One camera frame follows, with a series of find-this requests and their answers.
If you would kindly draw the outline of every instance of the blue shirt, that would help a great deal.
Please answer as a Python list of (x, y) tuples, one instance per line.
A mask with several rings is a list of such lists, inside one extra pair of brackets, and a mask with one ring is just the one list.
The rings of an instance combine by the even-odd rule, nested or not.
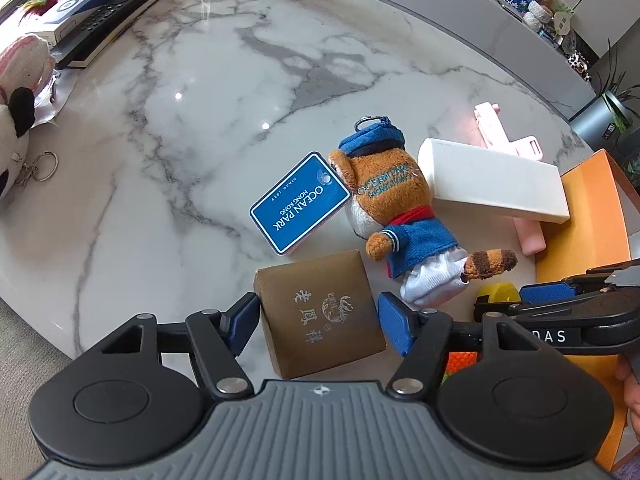
[(437, 218), (410, 224), (388, 225), (381, 231), (391, 240), (393, 250), (386, 256), (392, 278), (427, 259), (454, 247), (458, 241)]

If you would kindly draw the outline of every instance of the striped cuff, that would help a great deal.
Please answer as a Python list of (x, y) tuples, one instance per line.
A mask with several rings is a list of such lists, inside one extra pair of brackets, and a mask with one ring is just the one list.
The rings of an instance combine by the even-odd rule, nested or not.
[(400, 250), (400, 240), (398, 235), (391, 229), (382, 229), (380, 232), (391, 240), (391, 251), (393, 253), (397, 253)]

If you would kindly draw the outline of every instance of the beige carpet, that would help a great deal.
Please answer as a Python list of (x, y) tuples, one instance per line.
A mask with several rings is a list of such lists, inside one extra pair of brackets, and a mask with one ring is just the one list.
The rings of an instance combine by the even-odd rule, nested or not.
[(69, 361), (0, 300), (1, 480), (21, 480), (43, 463), (27, 407), (38, 387)]

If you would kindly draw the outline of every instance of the white box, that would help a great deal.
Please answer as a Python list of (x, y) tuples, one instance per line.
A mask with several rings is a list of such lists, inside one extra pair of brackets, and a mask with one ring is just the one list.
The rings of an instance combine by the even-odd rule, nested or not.
[(418, 166), (436, 200), (561, 224), (569, 219), (558, 168), (510, 153), (426, 139)]
[(37, 20), (29, 20), (28, 30), (55, 46), (99, 7), (113, 0), (60, 0)]

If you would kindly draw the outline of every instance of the gray plant pot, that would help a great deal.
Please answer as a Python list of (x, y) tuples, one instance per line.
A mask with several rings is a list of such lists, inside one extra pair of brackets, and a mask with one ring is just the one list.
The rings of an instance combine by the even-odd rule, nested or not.
[[(632, 113), (610, 91), (607, 90), (605, 95), (610, 99), (620, 119), (631, 126), (633, 123)], [(594, 151), (603, 148), (607, 139), (617, 135), (611, 110), (603, 97), (596, 99), (569, 124), (573, 131), (582, 137), (582, 140)]]

